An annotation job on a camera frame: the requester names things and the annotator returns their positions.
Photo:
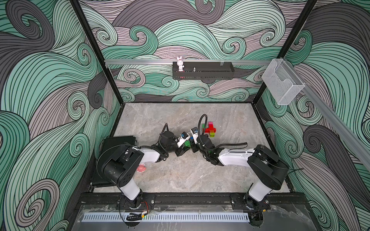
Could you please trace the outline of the long red lego brick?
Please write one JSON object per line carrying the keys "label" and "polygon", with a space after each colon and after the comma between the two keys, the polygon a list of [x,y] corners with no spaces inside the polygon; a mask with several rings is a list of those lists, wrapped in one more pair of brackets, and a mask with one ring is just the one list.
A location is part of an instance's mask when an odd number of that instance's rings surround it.
{"label": "long red lego brick", "polygon": [[205,129],[205,133],[216,133],[216,128],[213,126],[213,124],[209,124]]}

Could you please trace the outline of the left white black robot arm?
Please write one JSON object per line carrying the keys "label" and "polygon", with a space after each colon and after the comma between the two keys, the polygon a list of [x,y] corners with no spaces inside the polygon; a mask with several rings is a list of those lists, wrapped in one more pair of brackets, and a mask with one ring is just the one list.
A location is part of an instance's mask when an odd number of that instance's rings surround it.
{"label": "left white black robot arm", "polygon": [[142,204],[143,192],[133,179],[137,168],[145,163],[164,161],[170,152],[182,156],[190,149],[190,136],[183,132],[177,137],[164,131],[151,146],[136,146],[135,143],[133,136],[106,138],[96,166],[99,177],[118,187],[131,208]]}

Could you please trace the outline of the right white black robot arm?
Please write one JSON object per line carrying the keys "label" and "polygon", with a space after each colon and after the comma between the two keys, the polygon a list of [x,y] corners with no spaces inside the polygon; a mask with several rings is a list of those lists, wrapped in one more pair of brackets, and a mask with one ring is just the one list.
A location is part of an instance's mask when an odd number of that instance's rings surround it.
{"label": "right white black robot arm", "polygon": [[191,129],[196,148],[203,157],[215,166],[243,166],[250,168],[258,180],[244,195],[249,210],[268,210],[266,196],[273,190],[280,190],[289,172],[289,165],[266,146],[259,144],[253,149],[226,149],[216,147],[207,134]]}

